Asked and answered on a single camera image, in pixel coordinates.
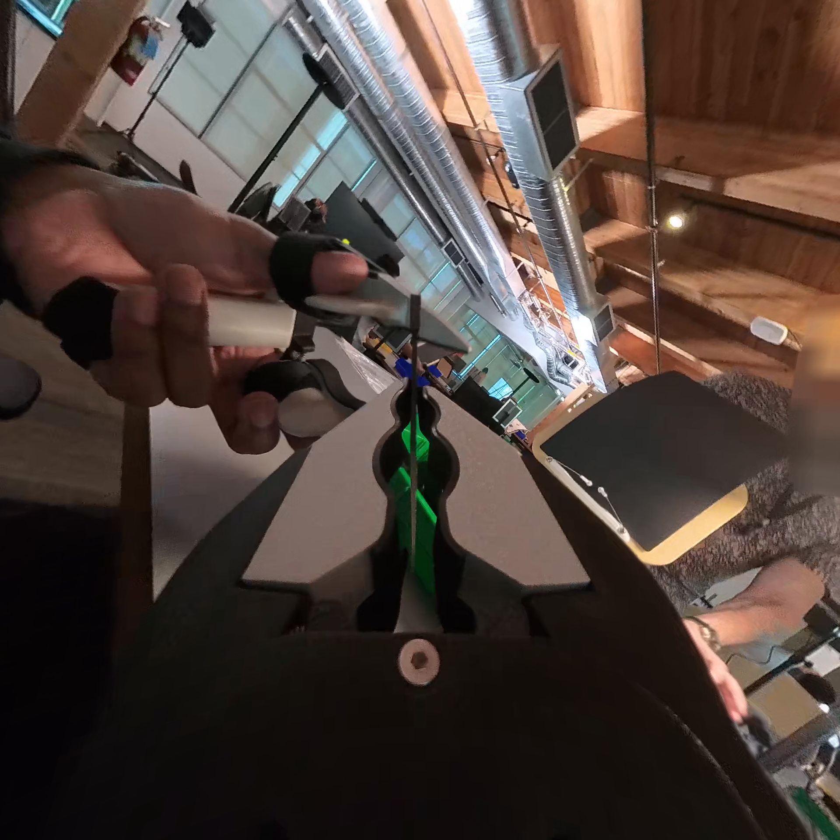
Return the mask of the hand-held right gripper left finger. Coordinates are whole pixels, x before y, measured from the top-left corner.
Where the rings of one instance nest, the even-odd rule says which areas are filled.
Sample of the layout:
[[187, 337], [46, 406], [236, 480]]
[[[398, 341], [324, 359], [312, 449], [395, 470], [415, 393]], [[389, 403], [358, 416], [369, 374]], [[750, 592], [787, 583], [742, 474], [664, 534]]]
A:
[[243, 585], [313, 602], [361, 604], [375, 592], [399, 600], [406, 572], [395, 503], [380, 456], [397, 429], [389, 385], [320, 437], [246, 568]]

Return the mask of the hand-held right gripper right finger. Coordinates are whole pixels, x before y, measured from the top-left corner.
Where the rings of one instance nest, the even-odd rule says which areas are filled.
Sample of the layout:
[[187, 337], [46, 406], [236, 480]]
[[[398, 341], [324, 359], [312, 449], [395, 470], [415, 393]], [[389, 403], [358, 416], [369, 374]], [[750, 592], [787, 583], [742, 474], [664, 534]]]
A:
[[428, 474], [440, 487], [437, 597], [481, 586], [512, 595], [583, 590], [591, 579], [522, 455], [437, 392], [424, 392]]

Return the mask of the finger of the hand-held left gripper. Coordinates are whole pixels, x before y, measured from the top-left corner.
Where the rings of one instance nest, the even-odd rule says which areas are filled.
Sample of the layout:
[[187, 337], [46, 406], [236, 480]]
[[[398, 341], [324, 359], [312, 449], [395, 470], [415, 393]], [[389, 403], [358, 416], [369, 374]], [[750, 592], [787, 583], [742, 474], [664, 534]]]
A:
[[421, 342], [441, 349], [460, 353], [470, 350], [463, 333], [427, 308], [418, 295], [408, 293], [388, 276], [369, 276], [352, 292], [310, 295], [305, 298], [305, 305], [322, 319], [327, 313], [343, 318], [368, 318], [406, 330]]

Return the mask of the green plastic bin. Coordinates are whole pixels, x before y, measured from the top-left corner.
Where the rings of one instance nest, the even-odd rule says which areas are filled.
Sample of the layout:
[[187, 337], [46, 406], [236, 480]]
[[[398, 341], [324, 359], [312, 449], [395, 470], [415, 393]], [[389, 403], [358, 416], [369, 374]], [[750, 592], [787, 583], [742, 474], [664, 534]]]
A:
[[412, 522], [416, 522], [416, 550], [411, 568], [423, 591], [433, 596], [435, 594], [434, 536], [437, 528], [437, 514], [428, 504], [425, 495], [427, 462], [428, 441], [418, 428], [416, 430], [417, 489], [414, 517], [411, 509], [411, 476], [408, 462], [405, 462], [390, 478], [389, 487], [394, 494], [396, 504], [398, 538], [401, 548], [405, 551], [411, 550]]

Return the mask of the black sheet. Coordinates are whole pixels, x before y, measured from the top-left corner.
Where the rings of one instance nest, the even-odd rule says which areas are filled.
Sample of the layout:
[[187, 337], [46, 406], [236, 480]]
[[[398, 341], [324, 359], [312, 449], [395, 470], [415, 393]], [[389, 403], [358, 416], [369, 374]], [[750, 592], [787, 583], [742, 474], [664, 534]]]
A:
[[410, 513], [410, 544], [408, 553], [409, 567], [413, 570], [417, 556], [417, 490], [418, 490], [418, 469], [417, 469], [417, 432], [418, 432], [418, 341], [421, 326], [421, 298], [412, 294], [409, 297], [409, 338], [411, 344], [411, 374], [409, 377], [409, 513]]

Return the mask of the person's left hand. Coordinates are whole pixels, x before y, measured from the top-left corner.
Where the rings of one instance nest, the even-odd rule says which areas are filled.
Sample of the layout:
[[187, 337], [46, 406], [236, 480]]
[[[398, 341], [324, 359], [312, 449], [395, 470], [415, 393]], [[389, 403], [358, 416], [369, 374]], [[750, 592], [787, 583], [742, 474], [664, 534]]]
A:
[[242, 455], [265, 454], [281, 437], [305, 448], [349, 415], [314, 387], [281, 402], [244, 395], [247, 374], [279, 354], [207, 341], [208, 296], [264, 297], [275, 243], [257, 224], [187, 192], [80, 165], [27, 173], [2, 210], [2, 255], [37, 319], [74, 280], [120, 288], [112, 358], [90, 368], [100, 387], [127, 406], [209, 406]]

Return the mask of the black monitor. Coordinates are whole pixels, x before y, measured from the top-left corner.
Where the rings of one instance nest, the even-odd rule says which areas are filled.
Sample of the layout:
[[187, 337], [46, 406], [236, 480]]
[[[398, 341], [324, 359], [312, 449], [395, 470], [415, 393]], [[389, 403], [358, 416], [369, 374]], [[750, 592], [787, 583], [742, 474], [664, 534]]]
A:
[[360, 200], [346, 183], [341, 182], [325, 205], [326, 235], [345, 240], [391, 277], [400, 276], [400, 263], [405, 255], [397, 244], [396, 235], [367, 200]]

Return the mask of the cream-framed black board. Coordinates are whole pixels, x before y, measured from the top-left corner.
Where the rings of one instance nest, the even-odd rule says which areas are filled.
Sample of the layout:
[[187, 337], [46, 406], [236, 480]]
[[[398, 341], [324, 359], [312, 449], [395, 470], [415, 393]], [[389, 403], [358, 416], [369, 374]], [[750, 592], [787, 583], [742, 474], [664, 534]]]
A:
[[663, 566], [734, 519], [785, 455], [770, 425], [678, 372], [598, 394], [536, 432], [532, 453], [635, 556]]

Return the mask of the black ceiling pipe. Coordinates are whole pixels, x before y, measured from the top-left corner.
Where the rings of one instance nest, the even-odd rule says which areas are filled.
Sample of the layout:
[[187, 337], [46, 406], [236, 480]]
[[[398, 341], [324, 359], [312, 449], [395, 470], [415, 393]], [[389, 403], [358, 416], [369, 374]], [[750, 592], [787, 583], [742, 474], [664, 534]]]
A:
[[644, 73], [644, 117], [645, 148], [647, 164], [647, 231], [649, 238], [650, 288], [654, 324], [654, 363], [656, 373], [662, 372], [661, 330], [659, 316], [659, 248], [658, 248], [658, 207], [657, 207], [657, 162], [655, 138], [655, 89], [654, 89], [654, 43], [650, 34], [650, 2], [640, 2], [641, 43], [643, 50]]

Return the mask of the red fire extinguisher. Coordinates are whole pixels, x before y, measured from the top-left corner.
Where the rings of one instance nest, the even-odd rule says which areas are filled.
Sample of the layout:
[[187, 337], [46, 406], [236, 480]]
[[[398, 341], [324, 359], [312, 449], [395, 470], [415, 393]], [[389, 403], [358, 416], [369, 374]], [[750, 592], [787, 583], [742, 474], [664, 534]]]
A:
[[164, 20], [149, 15], [137, 17], [110, 63], [110, 69], [128, 86], [133, 86], [143, 69], [153, 61], [169, 28]]

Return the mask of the black box on tripod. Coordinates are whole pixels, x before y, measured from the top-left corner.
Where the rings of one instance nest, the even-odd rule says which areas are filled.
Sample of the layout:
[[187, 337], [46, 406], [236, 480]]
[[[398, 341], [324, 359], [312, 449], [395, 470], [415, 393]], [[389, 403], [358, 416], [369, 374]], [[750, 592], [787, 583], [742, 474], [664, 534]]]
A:
[[172, 76], [184, 54], [189, 49], [204, 49], [215, 34], [215, 18], [204, 8], [204, 2], [184, 2], [176, 16], [181, 33], [173, 51], [165, 60], [159, 76], [150, 88], [148, 101], [133, 124], [123, 132], [125, 139], [135, 145], [135, 137], [153, 104], [156, 103], [164, 85]]

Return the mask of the slim silver air duct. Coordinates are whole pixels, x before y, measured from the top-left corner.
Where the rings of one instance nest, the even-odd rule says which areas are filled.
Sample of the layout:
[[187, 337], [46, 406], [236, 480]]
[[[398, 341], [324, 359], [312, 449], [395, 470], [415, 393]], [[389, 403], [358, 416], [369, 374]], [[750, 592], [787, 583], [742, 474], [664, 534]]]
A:
[[508, 249], [387, 3], [303, 5], [506, 317]]

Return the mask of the large silver air duct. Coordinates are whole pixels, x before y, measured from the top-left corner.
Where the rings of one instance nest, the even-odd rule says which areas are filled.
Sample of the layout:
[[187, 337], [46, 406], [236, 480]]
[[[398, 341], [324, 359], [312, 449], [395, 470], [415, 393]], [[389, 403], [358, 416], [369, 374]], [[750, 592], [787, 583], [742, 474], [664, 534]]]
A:
[[524, 2], [454, 1], [451, 7], [592, 382], [613, 392], [612, 309], [595, 287], [581, 221], [562, 180], [580, 146], [562, 53], [541, 58]]

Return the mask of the wooden post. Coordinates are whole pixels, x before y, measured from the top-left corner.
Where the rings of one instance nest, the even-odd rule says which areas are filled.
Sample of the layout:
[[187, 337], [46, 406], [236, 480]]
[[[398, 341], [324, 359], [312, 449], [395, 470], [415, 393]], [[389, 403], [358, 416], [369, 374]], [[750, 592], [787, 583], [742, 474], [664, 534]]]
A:
[[37, 146], [64, 146], [145, 1], [79, 1], [17, 111], [17, 131]]

